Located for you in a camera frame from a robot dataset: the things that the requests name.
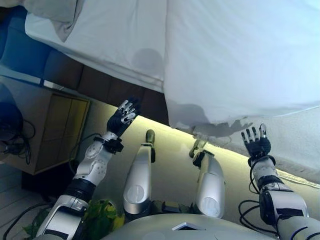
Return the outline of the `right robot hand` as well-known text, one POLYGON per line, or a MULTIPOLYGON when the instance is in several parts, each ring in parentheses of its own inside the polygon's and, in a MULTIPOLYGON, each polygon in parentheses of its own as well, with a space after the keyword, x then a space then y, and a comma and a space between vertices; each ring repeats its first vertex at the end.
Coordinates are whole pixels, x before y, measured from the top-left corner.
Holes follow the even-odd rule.
POLYGON ((257 130, 254 126, 241 132, 244 146, 253 159, 267 156, 271 151, 271 143, 267 138, 267 127, 264 123, 257 130))

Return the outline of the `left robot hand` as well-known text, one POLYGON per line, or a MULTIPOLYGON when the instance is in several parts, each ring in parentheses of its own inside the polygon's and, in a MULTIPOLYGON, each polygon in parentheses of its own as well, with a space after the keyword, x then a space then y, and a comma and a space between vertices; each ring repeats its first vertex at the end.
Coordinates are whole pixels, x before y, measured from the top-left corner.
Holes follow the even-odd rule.
POLYGON ((130 97, 126 99, 109 118, 106 126, 107 131, 120 138, 140 114, 140 107, 140 100, 138 98, 130 97))

